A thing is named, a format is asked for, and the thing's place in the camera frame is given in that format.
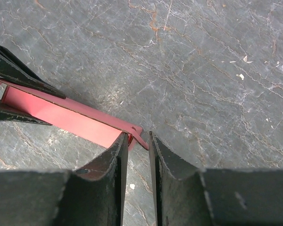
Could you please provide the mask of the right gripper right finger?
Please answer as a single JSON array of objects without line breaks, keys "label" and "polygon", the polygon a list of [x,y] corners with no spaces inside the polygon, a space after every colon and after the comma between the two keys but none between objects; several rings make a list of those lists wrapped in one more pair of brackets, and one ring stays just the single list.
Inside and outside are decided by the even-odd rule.
[{"label": "right gripper right finger", "polygon": [[200,169],[149,142],[158,226],[283,226],[283,169]]}]

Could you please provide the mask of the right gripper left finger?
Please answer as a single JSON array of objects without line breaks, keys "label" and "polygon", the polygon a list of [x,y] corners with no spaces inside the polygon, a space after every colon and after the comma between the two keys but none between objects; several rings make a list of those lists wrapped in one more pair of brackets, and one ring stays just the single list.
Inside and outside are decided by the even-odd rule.
[{"label": "right gripper left finger", "polygon": [[120,226],[128,135],[72,171],[0,170],[0,226]]}]

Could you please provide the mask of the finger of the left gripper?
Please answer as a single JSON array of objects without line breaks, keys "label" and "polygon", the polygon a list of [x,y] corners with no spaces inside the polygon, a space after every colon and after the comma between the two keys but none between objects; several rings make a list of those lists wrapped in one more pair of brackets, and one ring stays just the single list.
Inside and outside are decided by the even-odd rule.
[{"label": "finger of the left gripper", "polygon": [[37,119],[27,113],[24,113],[20,110],[12,108],[0,100],[0,121],[15,121],[15,122],[24,122],[32,124],[40,124],[51,126],[50,123],[47,123],[43,120]]},{"label": "finger of the left gripper", "polygon": [[12,52],[1,45],[0,77],[17,85],[38,90],[62,99],[66,98],[64,93],[43,81]]}]

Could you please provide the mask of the pink paper box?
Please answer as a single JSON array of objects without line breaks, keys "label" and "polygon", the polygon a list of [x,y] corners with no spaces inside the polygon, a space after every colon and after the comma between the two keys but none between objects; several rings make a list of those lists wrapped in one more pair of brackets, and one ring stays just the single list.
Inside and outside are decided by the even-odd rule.
[{"label": "pink paper box", "polygon": [[108,148],[121,132],[129,135],[129,147],[139,143],[148,149],[141,138],[142,128],[109,114],[76,102],[70,98],[59,98],[44,92],[16,85],[0,78],[6,84],[1,102],[15,110],[26,113],[79,137]]}]

